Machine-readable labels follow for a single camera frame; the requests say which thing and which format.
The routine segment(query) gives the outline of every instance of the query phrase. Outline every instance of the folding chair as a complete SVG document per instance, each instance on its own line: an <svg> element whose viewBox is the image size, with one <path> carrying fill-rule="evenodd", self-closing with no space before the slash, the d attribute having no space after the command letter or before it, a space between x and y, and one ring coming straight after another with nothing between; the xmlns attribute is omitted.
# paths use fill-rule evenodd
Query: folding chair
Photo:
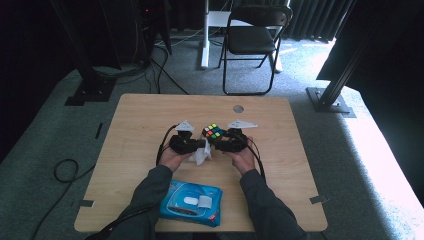
<svg viewBox="0 0 424 240"><path fill-rule="evenodd" d="M265 95L271 88L274 81L276 61L272 63L272 73L269 87L263 92L228 92L226 90L227 61L228 60L261 60L260 68L268 56L275 52L278 57L282 33L288 26L293 12L287 6L280 5L244 5L231 12L224 42L222 44L221 56L218 68L224 61L224 76L222 89L227 95L249 96ZM249 26L232 25L238 20L249 24ZM277 28L275 36L272 36L270 28ZM234 55L265 55L263 58L227 58L227 52Z"/></svg>

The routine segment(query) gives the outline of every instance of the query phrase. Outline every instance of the controller cable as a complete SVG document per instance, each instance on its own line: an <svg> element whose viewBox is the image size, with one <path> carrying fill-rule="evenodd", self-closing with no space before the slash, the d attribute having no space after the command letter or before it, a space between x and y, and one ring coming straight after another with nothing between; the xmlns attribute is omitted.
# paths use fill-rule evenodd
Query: controller cable
<svg viewBox="0 0 424 240"><path fill-rule="evenodd" d="M237 138L238 140L240 140L244 145L246 145L246 147L250 150L250 152L252 152L253 156L256 159L256 162L258 163L261 177L263 178L263 180L266 183L265 170L264 170L264 166L263 166L262 161L261 161L261 155L259 154L259 149L258 149L258 146L256 145L256 143L252 139L248 139L248 141L250 140L252 142L253 146L255 146L256 152L258 154L256 154L256 152L252 149L252 147L250 147L249 144L242 137L240 137L240 135L230 133L228 131L225 131L225 133L228 134L228 136L230 136L230 137L234 137L234 138Z"/></svg>
<svg viewBox="0 0 424 240"><path fill-rule="evenodd" d="M75 167L74 167L74 172L73 172L73 176L69 179L63 179L62 177L59 176L58 174L58 170L59 167L62 166L65 163L72 163ZM66 193L68 193L69 189L71 188L72 184L74 182L76 182L77 180L81 179L82 177L84 177L85 175L87 175L89 172L91 172L94 167L96 165L93 165L92 167L90 167L87 171L85 171L84 173L82 173L81 175L77 176L78 174L78 170L79 170L79 164L77 161L75 161L74 159L64 159L58 163L56 163L55 167L54 167L54 177L55 179L60 182L60 183L67 183L68 186L66 186L65 190L63 191L62 195L56 200L56 202L50 207L50 209L47 211L46 214L44 214L43 218L40 220L40 222L38 223L37 227L34 230L34 233L31 236L31 239L35 239L35 237L38 234L38 231L40 230L41 225L44 223L44 221L46 220L46 218L49 216L49 214L53 211L53 209L59 204L60 201L62 201L62 199L65 197Z"/></svg>
<svg viewBox="0 0 424 240"><path fill-rule="evenodd" d="M178 125L173 125L166 132L165 137L163 138L163 141L162 141L161 145L159 146L158 155L156 157L156 166L159 163L160 157L162 156L162 152L166 149L166 148L164 149L164 145L165 145L165 141L166 141L169 133L171 132L172 129L176 128L177 126ZM126 221L126 220L128 220L130 218L136 217L136 216L138 216L140 214L143 214L143 213L149 211L150 209L152 209L155 206L156 205L145 207L145 208L143 208L141 210L131 212L131 213L129 213L129 214L127 214L127 215L125 215L125 216L123 216L121 218L118 218L115 221L113 221L113 222L109 223L108 225L106 225L102 230L100 230L100 232L88 236L86 238L86 240L102 240L102 239L106 239L110 235L110 233L113 231L113 229L116 228L116 226L118 226L120 223L122 223L122 222L124 222L124 221Z"/></svg>

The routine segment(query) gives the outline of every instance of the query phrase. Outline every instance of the gray carpet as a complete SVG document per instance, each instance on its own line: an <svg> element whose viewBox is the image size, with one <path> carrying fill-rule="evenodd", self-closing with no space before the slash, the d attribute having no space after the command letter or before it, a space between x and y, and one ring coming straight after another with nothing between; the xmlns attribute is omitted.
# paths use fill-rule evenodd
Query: gray carpet
<svg viewBox="0 0 424 240"><path fill-rule="evenodd" d="M342 96L356 118L317 113L306 87L326 87L315 78L332 44L286 40L280 52L283 72L276 74L268 96L286 97L291 103L313 176L321 195L328 228L311 233L312 239L424 239L421 205L397 166L383 136L361 99L344 88ZM201 43L183 41L173 46L165 69L189 94L223 95L222 68L216 69L220 47L211 44L209 69L200 69ZM162 64L163 51L153 59ZM234 68L250 66L234 63ZM134 68L125 66L123 71ZM109 68L97 68L109 74ZM260 69L232 71L233 89L266 87L269 62ZM42 217L66 189L53 175L62 159L75 159L78 175L96 163L119 98L124 93L156 93L153 79L159 69L149 67L137 76L120 77L110 101L64 106L81 79L76 71L59 82L37 117L0 165L0 239L29 239ZM164 73L161 94L184 94ZM98 134L99 124L103 124ZM59 175L70 179L75 167L65 164ZM91 172L75 181L68 193L45 219L36 239L83 239L87 234L73 228L75 201L83 198Z"/></svg>

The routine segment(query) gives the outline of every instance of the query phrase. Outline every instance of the rubik's cube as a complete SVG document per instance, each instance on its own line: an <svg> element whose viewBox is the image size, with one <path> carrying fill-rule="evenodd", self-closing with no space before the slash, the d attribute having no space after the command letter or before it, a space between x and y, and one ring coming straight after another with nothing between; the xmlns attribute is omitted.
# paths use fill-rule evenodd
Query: rubik's cube
<svg viewBox="0 0 424 240"><path fill-rule="evenodd" d="M215 123L205 127L202 131L202 135L206 137L209 141L214 141L216 139L222 138L224 130L218 127Z"/></svg>

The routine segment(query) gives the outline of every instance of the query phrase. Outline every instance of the blue box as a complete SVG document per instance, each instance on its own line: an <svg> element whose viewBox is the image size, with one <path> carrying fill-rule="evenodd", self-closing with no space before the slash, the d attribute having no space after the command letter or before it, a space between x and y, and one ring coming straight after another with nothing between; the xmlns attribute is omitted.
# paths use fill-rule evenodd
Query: blue box
<svg viewBox="0 0 424 240"><path fill-rule="evenodd" d="M160 217L219 226L221 223L222 190L195 183L172 180L160 205Z"/></svg>

